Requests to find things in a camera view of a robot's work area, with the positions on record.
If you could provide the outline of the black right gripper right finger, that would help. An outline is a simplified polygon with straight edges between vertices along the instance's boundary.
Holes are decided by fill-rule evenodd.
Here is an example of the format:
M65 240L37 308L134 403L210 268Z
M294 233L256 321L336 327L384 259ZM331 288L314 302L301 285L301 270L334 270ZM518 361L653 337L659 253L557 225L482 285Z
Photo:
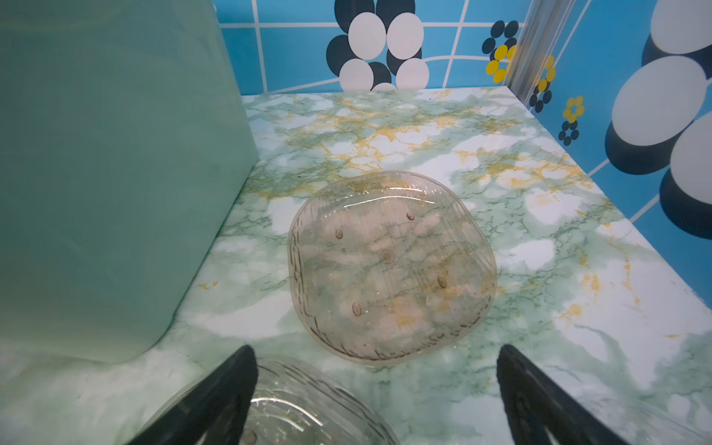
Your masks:
M625 442L510 344L500 349L497 379L516 444Z

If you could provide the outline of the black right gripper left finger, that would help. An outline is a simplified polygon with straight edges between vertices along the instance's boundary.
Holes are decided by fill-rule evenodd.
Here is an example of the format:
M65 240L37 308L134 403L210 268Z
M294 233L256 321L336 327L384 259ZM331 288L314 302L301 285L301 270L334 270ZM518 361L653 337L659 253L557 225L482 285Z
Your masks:
M239 443L258 376L253 348L241 347L130 442Z

